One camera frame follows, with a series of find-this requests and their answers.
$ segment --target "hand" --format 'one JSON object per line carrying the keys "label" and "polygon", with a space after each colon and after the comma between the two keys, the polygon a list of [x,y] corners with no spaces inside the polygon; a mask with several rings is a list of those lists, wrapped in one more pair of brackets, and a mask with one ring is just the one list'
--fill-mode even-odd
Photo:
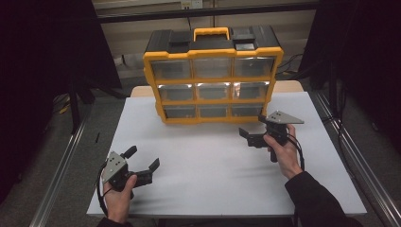
{"label": "hand", "polygon": [[131,191],[135,186],[137,177],[132,175],[128,178],[124,190],[121,192],[110,190],[112,185],[110,183],[105,183],[103,186],[103,192],[106,193],[106,204],[109,215],[108,219],[124,224],[127,222],[128,212],[130,210],[131,201]]}
{"label": "hand", "polygon": [[[287,129],[288,133],[295,138],[294,126],[288,124]],[[288,139],[294,141],[293,138],[291,136],[288,137]],[[286,142],[285,145],[281,146],[273,137],[269,136],[268,134],[265,134],[263,139],[271,148],[274,149],[278,164],[280,165],[281,172],[284,176],[286,176],[288,179],[291,179],[295,175],[302,172],[298,164],[297,149],[293,144]]]}

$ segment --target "aluminum rail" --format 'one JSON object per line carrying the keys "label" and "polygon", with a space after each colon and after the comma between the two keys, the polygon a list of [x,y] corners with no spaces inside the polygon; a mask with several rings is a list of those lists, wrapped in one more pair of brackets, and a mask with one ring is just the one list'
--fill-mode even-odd
{"label": "aluminum rail", "polygon": [[235,8],[209,8],[209,9],[187,9],[187,10],[170,10],[170,11],[156,11],[145,13],[121,13],[121,14],[108,14],[100,15],[96,18],[64,18],[60,19],[60,23],[121,23],[132,21],[150,21],[174,18],[187,18],[187,17],[205,17],[205,16],[222,16],[222,15],[236,15],[236,14],[249,14],[249,13],[263,13],[263,12],[280,12],[280,11],[299,11],[299,10],[313,10],[321,8],[345,7],[350,4],[347,1],[338,2],[306,2],[306,3],[291,3],[291,4],[275,4],[264,5],[255,7],[235,7]]}
{"label": "aluminum rail", "polygon": [[[318,94],[318,100],[321,102],[324,112],[327,116],[332,116],[330,109],[328,107],[328,100],[325,96]],[[331,124],[333,128],[339,132],[340,122],[339,120],[332,120]],[[345,146],[348,154],[351,156],[354,164],[357,167],[357,170],[360,172],[363,180],[369,186],[370,190],[372,191],[375,199],[377,200],[378,204],[380,205],[382,211],[386,215],[390,224],[394,227],[401,227],[401,214],[398,210],[394,200],[381,184],[379,179],[376,177],[372,169],[369,167],[368,163],[366,162],[365,158],[363,157],[360,150],[357,148],[357,145],[354,143],[351,135],[348,131],[341,127],[341,138],[342,143]]]}
{"label": "aluminum rail", "polygon": [[53,179],[48,186],[46,193],[44,194],[44,198],[42,199],[41,204],[39,205],[39,208],[33,217],[33,220],[29,224],[30,227],[44,227],[47,222],[51,209],[53,208],[54,202],[59,194],[62,180],[64,179],[65,173],[70,166],[71,159],[77,148],[80,137],[82,136],[86,122],[91,115],[92,105],[86,105],[82,109],[84,114],[83,119],[76,132],[70,137],[67,148],[62,155],[56,173],[54,174]]}

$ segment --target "clear plastic drawer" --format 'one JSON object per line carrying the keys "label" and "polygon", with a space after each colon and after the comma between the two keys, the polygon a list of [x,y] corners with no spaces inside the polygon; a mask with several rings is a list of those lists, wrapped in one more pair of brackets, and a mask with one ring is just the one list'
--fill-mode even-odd
{"label": "clear plastic drawer", "polygon": [[268,87],[267,81],[234,83],[233,99],[265,98]]}
{"label": "clear plastic drawer", "polygon": [[203,58],[193,62],[197,78],[226,78],[231,75],[230,58]]}
{"label": "clear plastic drawer", "polygon": [[230,83],[197,83],[198,99],[227,99]]}
{"label": "clear plastic drawer", "polygon": [[258,116],[261,114],[263,103],[232,104],[232,116]]}
{"label": "clear plastic drawer", "polygon": [[194,118],[195,105],[174,105],[174,106],[163,106],[166,113],[166,118]]}
{"label": "clear plastic drawer", "polygon": [[192,84],[158,85],[163,101],[192,100]]}
{"label": "clear plastic drawer", "polygon": [[235,77],[266,77],[271,76],[274,65],[273,57],[235,58]]}
{"label": "clear plastic drawer", "polygon": [[226,117],[228,105],[198,105],[198,111],[200,113],[200,117]]}
{"label": "clear plastic drawer", "polygon": [[189,60],[152,61],[153,75],[157,79],[190,79]]}

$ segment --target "black sleeve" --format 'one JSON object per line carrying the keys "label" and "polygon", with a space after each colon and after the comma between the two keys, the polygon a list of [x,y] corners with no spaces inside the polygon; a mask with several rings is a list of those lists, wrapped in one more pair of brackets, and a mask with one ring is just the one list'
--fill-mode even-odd
{"label": "black sleeve", "polygon": [[286,183],[303,227],[362,226],[345,216],[336,198],[309,173],[302,172]]}
{"label": "black sleeve", "polygon": [[108,218],[103,218],[97,225],[97,227],[124,227],[124,224],[114,222]]}

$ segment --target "yellow organizer case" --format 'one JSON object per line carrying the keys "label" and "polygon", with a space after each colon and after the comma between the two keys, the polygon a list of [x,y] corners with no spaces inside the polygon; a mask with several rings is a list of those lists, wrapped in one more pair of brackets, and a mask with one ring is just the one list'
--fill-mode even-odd
{"label": "yellow organizer case", "polygon": [[165,123],[255,122],[283,54],[270,26],[157,30],[144,71]]}

